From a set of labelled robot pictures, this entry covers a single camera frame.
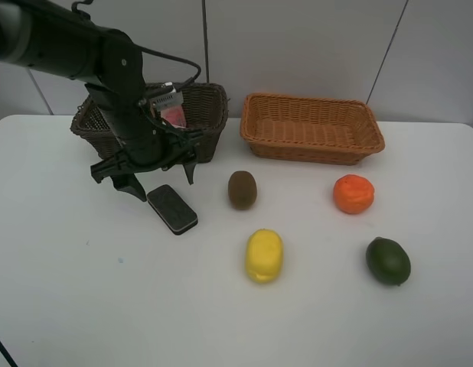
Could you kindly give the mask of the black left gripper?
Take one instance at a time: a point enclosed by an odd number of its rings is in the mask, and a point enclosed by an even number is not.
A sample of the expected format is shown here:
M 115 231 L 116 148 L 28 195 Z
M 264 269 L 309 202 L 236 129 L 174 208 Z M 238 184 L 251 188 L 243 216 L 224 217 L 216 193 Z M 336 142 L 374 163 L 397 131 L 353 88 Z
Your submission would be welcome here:
M 90 167 L 92 178 L 100 183 L 110 177 L 114 188 L 146 202 L 144 187 L 134 174 L 166 171 L 175 165 L 182 165 L 188 183 L 194 183 L 194 170 L 197 166 L 197 146 L 203 138 L 201 130 L 160 128 L 152 132 L 150 138 L 130 141 L 113 156 Z

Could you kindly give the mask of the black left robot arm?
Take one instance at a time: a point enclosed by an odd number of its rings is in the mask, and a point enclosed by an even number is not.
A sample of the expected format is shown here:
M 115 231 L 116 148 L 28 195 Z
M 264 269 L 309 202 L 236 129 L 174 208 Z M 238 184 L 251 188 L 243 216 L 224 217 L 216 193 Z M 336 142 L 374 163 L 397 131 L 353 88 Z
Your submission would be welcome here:
M 175 128 L 149 102 L 176 96 L 170 83 L 148 91 L 143 54 L 200 66 L 190 60 L 139 46 L 122 31 L 95 25 L 74 2 L 65 9 L 50 1 L 0 1 L 0 62 L 84 82 L 121 148 L 90 168 L 101 183 L 110 178 L 116 190 L 146 199 L 137 173 L 180 164 L 194 182 L 196 147 L 201 132 Z

